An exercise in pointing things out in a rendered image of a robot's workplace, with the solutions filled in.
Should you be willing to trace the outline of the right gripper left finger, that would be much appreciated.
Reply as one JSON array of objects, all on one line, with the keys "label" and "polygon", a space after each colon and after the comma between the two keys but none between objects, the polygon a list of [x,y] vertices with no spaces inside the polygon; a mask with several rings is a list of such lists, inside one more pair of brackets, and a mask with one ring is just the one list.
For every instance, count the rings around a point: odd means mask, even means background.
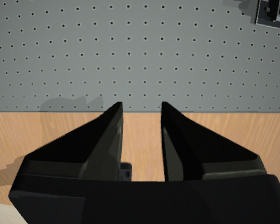
[{"label": "right gripper left finger", "polygon": [[122,142],[123,104],[116,102],[96,119],[25,155],[17,174],[78,176],[83,180],[101,180],[102,174],[102,180],[119,181]]}]

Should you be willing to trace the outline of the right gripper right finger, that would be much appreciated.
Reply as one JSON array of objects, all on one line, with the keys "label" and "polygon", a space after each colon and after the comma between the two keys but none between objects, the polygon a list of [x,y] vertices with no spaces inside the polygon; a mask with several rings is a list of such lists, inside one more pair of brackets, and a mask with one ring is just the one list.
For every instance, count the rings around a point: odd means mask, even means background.
[{"label": "right gripper right finger", "polygon": [[161,105],[161,145],[165,181],[183,180],[182,165],[186,181],[268,174],[258,154],[187,118],[168,102]]}]

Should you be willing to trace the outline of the grey curved work surface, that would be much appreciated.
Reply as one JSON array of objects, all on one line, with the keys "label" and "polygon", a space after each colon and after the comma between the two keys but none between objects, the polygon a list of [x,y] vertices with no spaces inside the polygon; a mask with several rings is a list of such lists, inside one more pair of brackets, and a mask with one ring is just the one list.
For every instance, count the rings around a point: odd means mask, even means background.
[{"label": "grey curved work surface", "polygon": [[0,0],[0,112],[280,113],[258,0]]}]

